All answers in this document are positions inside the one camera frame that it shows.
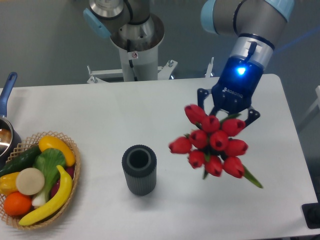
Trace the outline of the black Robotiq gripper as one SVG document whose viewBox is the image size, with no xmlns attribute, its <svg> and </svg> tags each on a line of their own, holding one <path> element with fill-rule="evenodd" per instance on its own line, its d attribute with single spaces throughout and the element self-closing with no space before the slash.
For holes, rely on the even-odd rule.
<svg viewBox="0 0 320 240">
<path fill-rule="evenodd" d="M 263 72 L 259 65 L 245 62 L 238 57 L 230 57 L 212 89 L 197 89 L 197 105 L 205 110 L 205 99 L 212 94 L 214 107 L 210 116 L 216 116 L 220 110 L 237 114 L 247 109 L 247 118 L 243 120 L 245 129 L 261 116 L 251 103 Z"/>
</svg>

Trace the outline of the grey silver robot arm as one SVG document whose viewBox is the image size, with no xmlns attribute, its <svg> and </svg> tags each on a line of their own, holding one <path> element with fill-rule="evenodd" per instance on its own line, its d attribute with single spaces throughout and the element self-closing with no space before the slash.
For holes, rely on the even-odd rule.
<svg viewBox="0 0 320 240">
<path fill-rule="evenodd" d="M 260 117 L 252 107 L 252 96 L 266 69 L 275 46 L 289 21 L 292 0 L 208 0 L 204 3 L 202 28 L 217 35 L 236 35 L 218 82 L 211 89 L 197 91 L 197 104 L 204 107 L 213 98 L 212 115 L 219 111 L 234 116 L 248 111 L 250 125 Z M 158 69 L 158 47 L 165 29 L 150 11 L 148 0 L 91 0 L 83 17 L 101 38 L 118 48 L 126 82 L 169 78 L 168 68 Z"/>
</svg>

